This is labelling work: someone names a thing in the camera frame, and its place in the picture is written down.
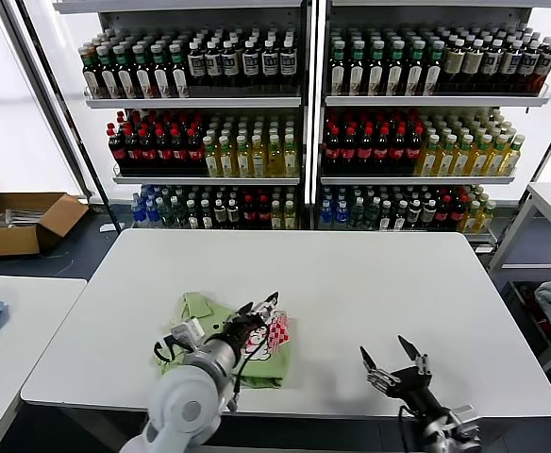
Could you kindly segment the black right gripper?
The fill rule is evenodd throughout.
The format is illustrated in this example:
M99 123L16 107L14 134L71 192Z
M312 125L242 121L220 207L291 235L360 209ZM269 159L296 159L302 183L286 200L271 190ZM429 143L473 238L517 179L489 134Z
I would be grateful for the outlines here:
M442 406L429 390L432 379L429 356L422 354L402 335L398 335L397 339L409 357L411 366L391 374L378 368L371 355L361 346L359 351L367 381L377 390L387 391L388 397L401 399L423 426L447 418L449 409Z

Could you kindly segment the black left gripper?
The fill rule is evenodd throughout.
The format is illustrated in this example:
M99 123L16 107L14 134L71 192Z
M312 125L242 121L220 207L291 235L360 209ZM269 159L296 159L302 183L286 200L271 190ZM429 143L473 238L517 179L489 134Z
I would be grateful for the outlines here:
M253 309L254 303L248 302L237 310L237 316L227 324L227 342L237 352L245 349L251 333L266 323L272 316L278 304L279 292L274 292L259 302Z

